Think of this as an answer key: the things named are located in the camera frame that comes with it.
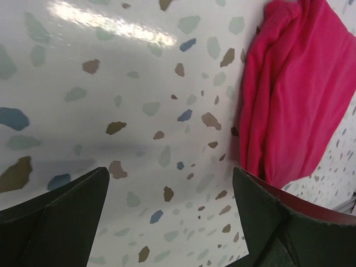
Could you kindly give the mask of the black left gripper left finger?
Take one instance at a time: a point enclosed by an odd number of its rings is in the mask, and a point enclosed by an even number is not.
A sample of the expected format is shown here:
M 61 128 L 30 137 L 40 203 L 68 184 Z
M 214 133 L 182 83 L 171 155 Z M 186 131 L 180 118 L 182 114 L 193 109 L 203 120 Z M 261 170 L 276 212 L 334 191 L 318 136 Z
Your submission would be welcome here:
M 1 211 L 1 266 L 86 266 L 105 203 L 105 167 Z

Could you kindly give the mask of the pink t shirt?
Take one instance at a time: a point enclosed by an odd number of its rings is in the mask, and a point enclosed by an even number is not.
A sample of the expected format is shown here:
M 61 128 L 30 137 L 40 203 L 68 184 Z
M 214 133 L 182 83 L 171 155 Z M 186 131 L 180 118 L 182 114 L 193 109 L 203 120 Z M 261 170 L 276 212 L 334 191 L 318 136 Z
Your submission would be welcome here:
M 271 1 L 246 57 L 241 167 L 281 188 L 309 176 L 355 92 L 355 37 L 326 1 Z

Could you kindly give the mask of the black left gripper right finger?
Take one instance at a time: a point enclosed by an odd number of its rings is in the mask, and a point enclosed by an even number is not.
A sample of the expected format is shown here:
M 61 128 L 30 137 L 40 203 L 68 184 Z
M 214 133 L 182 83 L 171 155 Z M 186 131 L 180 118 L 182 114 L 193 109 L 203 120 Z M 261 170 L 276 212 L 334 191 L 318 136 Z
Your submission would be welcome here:
M 233 189 L 249 251 L 233 266 L 355 266 L 355 216 L 307 202 L 238 167 Z

